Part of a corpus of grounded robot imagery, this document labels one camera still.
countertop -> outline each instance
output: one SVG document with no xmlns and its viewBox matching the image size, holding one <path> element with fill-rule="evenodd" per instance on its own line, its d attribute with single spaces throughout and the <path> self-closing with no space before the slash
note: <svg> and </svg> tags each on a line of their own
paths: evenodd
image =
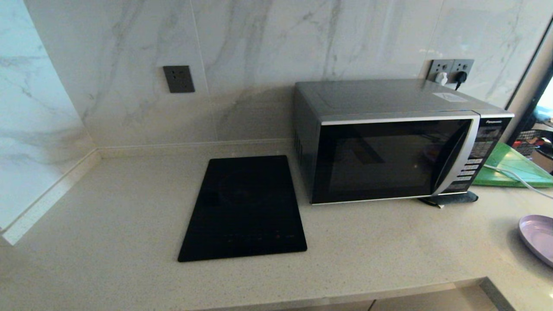
<svg viewBox="0 0 553 311">
<path fill-rule="evenodd" d="M 0 247 L 0 309 L 275 309 L 488 277 L 516 310 L 553 310 L 553 269 L 517 233 L 525 215 L 552 217 L 551 200 L 471 187 L 477 202 L 444 209 L 417 200 L 312 206 L 291 150 L 271 142 L 105 155 L 18 244 Z M 270 154 L 288 155 L 308 250 L 178 263 L 208 160 Z"/>
</svg>

baseboard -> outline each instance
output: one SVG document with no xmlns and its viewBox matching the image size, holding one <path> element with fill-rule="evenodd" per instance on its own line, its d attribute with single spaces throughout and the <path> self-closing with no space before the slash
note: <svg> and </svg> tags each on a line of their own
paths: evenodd
<svg viewBox="0 0 553 311">
<path fill-rule="evenodd" d="M 98 149 L 84 156 L 2 233 L 0 246 L 15 245 L 102 157 Z"/>
<path fill-rule="evenodd" d="M 275 144 L 292 142 L 291 138 L 278 139 L 256 139 L 249 141 L 224 141 L 224 142 L 203 142 L 203 143 L 182 143 L 182 144 L 157 144 L 144 146 L 126 147 L 103 147 L 99 148 L 103 159 L 126 158 L 126 157 L 147 157 L 147 156 L 175 156 L 183 154 L 190 148 L 198 146 L 227 146 L 234 144 Z"/>
</svg>

microwave door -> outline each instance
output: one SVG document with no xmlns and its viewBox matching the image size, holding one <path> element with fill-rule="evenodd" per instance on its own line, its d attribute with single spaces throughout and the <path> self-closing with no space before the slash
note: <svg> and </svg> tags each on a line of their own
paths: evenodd
<svg viewBox="0 0 553 311">
<path fill-rule="evenodd" d="M 456 180 L 465 166 L 476 140 L 478 120 L 474 118 L 463 125 L 444 145 L 432 173 L 432 196 L 441 194 Z"/>
<path fill-rule="evenodd" d="M 477 117 L 323 126 L 311 202 L 433 195 L 468 158 Z"/>
</svg>

microwave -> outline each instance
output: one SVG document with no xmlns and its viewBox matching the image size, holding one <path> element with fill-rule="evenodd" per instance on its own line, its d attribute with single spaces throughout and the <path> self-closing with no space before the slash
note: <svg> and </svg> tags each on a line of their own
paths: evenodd
<svg viewBox="0 0 553 311">
<path fill-rule="evenodd" d="M 435 82 L 298 82 L 294 145 L 312 204 L 466 193 L 513 114 Z"/>
</svg>

purple plate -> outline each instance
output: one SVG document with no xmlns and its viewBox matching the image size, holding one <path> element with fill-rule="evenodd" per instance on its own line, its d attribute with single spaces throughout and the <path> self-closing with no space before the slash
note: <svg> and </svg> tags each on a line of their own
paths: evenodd
<svg viewBox="0 0 553 311">
<path fill-rule="evenodd" d="M 532 253 L 553 268 L 553 218 L 524 216 L 519 221 L 519 233 Z"/>
</svg>

